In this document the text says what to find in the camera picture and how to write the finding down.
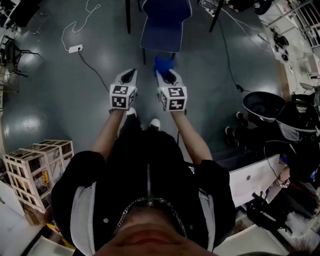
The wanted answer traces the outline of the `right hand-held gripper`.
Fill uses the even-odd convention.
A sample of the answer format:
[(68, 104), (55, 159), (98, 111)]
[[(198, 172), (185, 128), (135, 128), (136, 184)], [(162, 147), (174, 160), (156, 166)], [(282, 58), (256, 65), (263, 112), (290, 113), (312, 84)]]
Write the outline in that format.
[(156, 71), (159, 101), (167, 112), (184, 111), (187, 104), (187, 88), (184, 86), (181, 76), (169, 69), (165, 75)]

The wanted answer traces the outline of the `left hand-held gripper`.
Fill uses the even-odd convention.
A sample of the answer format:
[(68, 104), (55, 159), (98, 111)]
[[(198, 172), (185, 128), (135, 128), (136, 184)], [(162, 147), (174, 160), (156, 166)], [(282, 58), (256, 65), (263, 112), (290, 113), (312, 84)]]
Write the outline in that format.
[(138, 71), (128, 69), (118, 74), (114, 84), (110, 85), (110, 107), (112, 109), (128, 110), (136, 99)]

